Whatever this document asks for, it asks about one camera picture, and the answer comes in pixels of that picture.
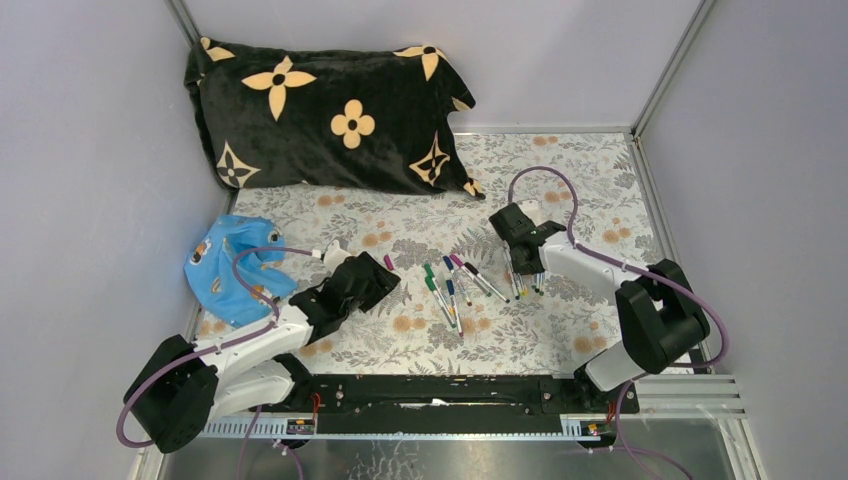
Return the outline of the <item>bundle of coloured marker pens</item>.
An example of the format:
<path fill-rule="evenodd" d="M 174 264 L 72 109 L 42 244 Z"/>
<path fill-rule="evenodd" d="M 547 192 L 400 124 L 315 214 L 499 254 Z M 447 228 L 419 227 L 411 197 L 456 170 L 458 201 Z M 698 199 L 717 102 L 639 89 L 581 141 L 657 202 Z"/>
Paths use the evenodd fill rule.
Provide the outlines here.
<path fill-rule="evenodd" d="M 465 338 L 464 313 L 470 313 L 475 307 L 471 288 L 476 287 L 484 298 L 494 298 L 506 304 L 512 302 L 492 282 L 485 278 L 471 263 L 461 260 L 456 254 L 442 257 L 447 273 L 437 275 L 431 263 L 424 263 L 425 285 L 437 302 L 439 311 L 445 317 L 448 326 L 459 336 Z"/>

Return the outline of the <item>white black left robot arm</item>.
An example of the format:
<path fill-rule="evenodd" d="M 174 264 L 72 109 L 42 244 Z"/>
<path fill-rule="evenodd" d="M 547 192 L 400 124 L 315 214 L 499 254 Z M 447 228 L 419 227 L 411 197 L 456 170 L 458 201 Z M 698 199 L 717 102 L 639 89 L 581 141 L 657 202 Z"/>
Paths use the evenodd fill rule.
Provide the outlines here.
<path fill-rule="evenodd" d="M 263 405 L 304 407 L 310 374 L 282 357 L 336 332 L 353 310 L 370 310 L 400 282 L 366 252 L 322 260 L 331 275 L 283 305 L 272 303 L 268 317 L 198 343 L 181 335 L 162 341 L 124 394 L 118 440 L 172 453 L 223 416 Z"/>

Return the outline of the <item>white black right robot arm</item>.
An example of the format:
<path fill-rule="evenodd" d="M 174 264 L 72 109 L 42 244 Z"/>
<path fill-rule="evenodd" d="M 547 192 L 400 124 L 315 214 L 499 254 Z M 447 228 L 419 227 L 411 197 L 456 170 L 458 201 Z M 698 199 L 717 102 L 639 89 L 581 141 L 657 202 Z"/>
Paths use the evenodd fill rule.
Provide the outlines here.
<path fill-rule="evenodd" d="M 621 339 L 579 367 L 575 402 L 597 412 L 613 389 L 643 374 L 659 374 L 704 340 L 710 326 L 693 298 L 682 269 L 663 260 L 630 265 L 579 242 L 565 225 L 536 224 L 516 203 L 489 218 L 521 275 L 562 275 L 615 306 Z"/>

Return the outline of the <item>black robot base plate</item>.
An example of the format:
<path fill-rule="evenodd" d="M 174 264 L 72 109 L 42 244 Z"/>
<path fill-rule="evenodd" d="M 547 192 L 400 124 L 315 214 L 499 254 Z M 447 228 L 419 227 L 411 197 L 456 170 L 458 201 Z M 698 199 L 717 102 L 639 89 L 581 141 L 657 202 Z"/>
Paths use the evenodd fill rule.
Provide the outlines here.
<path fill-rule="evenodd" d="M 269 413 L 301 414 L 320 434 L 562 434 L 562 416 L 640 410 L 633 388 L 591 394 L 550 375 L 314 375 Z"/>

